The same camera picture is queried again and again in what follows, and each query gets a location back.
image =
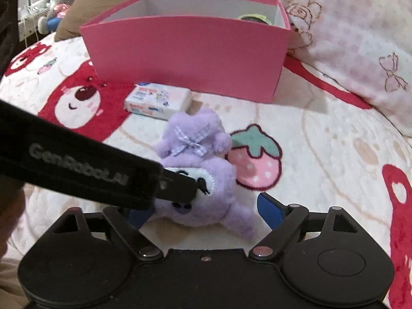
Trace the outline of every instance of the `pink checkered pillow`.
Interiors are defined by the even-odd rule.
[[[289,54],[378,108],[412,136],[412,0],[281,0]]]

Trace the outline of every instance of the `green strawberry leaf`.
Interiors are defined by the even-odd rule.
[[[265,134],[257,124],[251,124],[246,130],[236,131],[231,137],[233,148],[247,146],[249,153],[254,158],[261,157],[262,150],[272,157],[280,156],[275,140]]]

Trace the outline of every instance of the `stuffed animal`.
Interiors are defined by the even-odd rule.
[[[255,216],[234,195],[236,169],[215,155],[227,153],[230,148],[230,135],[213,110],[204,109],[194,116],[183,112],[172,116],[156,147],[157,154],[168,170],[193,177],[198,190],[191,204],[156,199],[155,215],[189,227],[220,223],[251,239]]]
[[[40,17],[38,20],[38,30],[40,34],[46,35],[49,32],[56,31],[74,1],[75,0],[53,0],[47,16]]]

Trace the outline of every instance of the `embroidered bow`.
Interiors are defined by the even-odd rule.
[[[406,90],[406,87],[408,86],[408,83],[403,78],[395,74],[398,70],[398,60],[399,57],[395,53],[379,58],[379,64],[387,73],[387,79],[385,81],[386,92],[393,92],[400,87],[402,87],[403,90]]]
[[[177,156],[179,153],[182,153],[188,147],[192,148],[195,154],[200,158],[207,153],[207,149],[199,143],[209,135],[209,125],[207,125],[204,129],[200,130],[193,139],[187,136],[178,126],[175,128],[175,133],[179,141],[181,141],[183,144],[176,146],[172,149],[172,155],[174,157]]]

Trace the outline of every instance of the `blue plush toy pants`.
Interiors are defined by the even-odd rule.
[[[59,25],[60,22],[61,22],[61,20],[62,20],[62,18],[59,18],[59,17],[51,18],[50,20],[47,21],[47,29],[48,29],[50,32],[56,31],[58,25]]]

